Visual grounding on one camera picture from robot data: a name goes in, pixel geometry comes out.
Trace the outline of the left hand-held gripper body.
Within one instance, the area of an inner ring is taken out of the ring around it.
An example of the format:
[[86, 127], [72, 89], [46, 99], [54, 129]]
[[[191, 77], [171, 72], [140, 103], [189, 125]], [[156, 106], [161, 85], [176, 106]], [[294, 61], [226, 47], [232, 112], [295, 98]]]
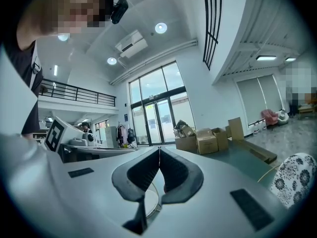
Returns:
[[97, 143], [92, 133], [83, 132], [78, 128], [55, 117], [45, 138], [45, 147], [56, 152], [64, 163], [76, 162], [75, 149], [96, 148]]

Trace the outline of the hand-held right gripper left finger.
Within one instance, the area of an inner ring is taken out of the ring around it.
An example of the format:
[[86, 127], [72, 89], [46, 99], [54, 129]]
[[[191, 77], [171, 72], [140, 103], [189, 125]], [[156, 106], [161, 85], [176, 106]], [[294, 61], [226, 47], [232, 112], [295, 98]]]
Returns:
[[57, 153], [18, 135], [0, 137], [0, 179], [18, 212], [47, 238], [138, 238], [147, 228], [145, 193], [129, 180], [114, 186], [134, 203], [132, 219], [116, 224], [91, 183], [72, 178]]

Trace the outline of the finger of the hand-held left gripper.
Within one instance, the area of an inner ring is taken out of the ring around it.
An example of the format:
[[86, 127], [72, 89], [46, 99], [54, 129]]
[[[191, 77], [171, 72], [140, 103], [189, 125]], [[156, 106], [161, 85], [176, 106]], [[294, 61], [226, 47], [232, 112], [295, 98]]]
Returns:
[[134, 148], [101, 148], [97, 146], [73, 146], [73, 151], [80, 156], [92, 158], [109, 158], [137, 151]]

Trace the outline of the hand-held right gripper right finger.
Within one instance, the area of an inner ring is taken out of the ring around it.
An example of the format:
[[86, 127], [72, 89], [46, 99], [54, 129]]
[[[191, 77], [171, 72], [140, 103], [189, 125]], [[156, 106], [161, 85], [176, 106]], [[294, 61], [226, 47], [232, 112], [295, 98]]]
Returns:
[[[187, 202], [163, 205], [148, 227], [150, 238], [274, 238], [289, 221], [288, 211], [268, 189], [230, 164], [172, 149], [195, 163], [204, 174], [200, 190]], [[232, 191], [246, 190], [273, 221], [256, 231], [240, 209]]]

